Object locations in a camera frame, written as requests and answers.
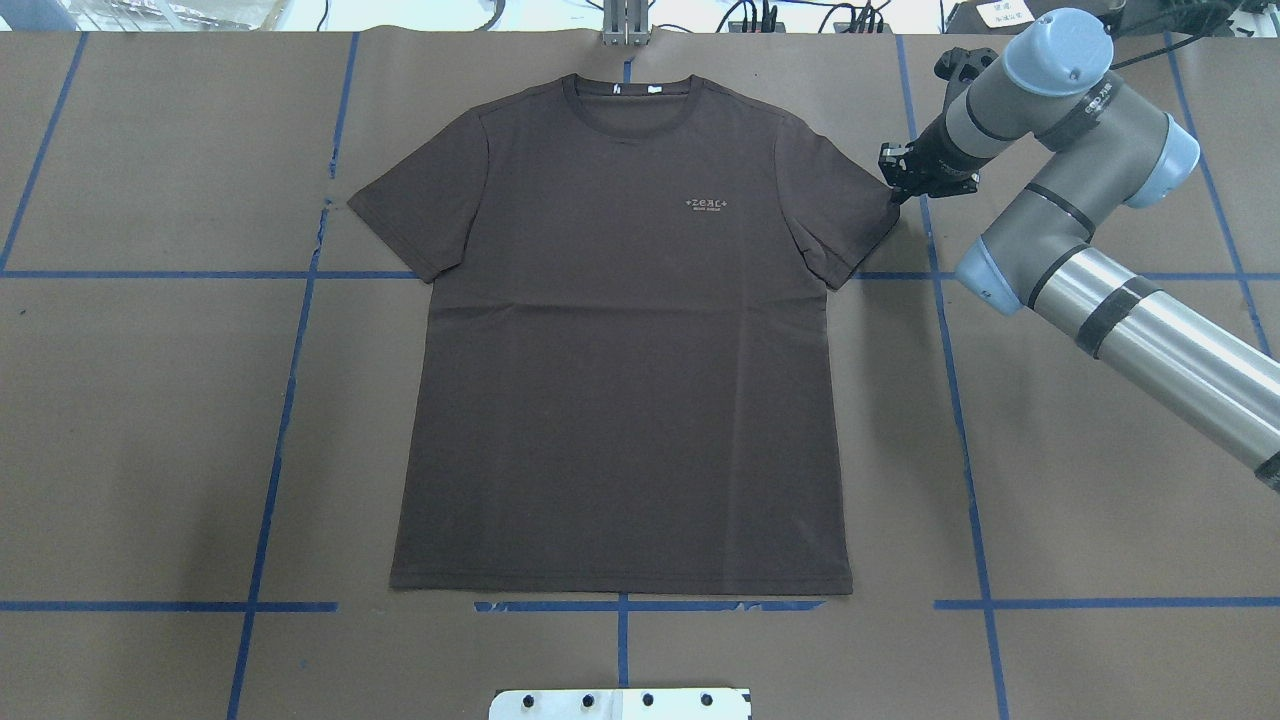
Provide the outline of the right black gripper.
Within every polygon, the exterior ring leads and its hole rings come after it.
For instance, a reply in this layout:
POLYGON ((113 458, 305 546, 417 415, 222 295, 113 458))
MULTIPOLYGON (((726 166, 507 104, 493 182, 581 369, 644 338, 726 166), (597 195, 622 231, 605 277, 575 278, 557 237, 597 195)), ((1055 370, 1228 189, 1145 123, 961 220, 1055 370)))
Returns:
POLYGON ((910 143, 882 143, 878 168, 891 188, 890 201, 901 206, 913 197, 975 193, 982 159, 964 152, 950 138, 943 122, 932 122, 910 143))

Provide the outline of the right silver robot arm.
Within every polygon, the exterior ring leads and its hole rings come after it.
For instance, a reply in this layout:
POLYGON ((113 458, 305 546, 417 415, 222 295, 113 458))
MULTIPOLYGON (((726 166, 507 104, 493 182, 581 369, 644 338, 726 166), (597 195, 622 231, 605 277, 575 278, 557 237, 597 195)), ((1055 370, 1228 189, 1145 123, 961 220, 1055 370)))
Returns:
POLYGON ((977 191, 980 170, 1032 137, 1051 154, 955 268, 989 306, 1041 315, 1271 489, 1279 469, 1277 363, 1092 243, 1120 206, 1148 208, 1197 168, 1197 140, 1112 69, 1105 24, 1053 9, 1005 50, 938 59, 942 111, 910 142, 883 143, 896 204, 977 191))

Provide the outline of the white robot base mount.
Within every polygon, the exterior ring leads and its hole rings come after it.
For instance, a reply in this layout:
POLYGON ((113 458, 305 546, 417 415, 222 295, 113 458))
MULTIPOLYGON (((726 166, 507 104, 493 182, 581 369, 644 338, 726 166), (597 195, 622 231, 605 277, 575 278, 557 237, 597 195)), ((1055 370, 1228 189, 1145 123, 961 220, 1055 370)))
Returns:
POLYGON ((750 691, 728 687, 502 691, 489 719, 753 719, 750 691))

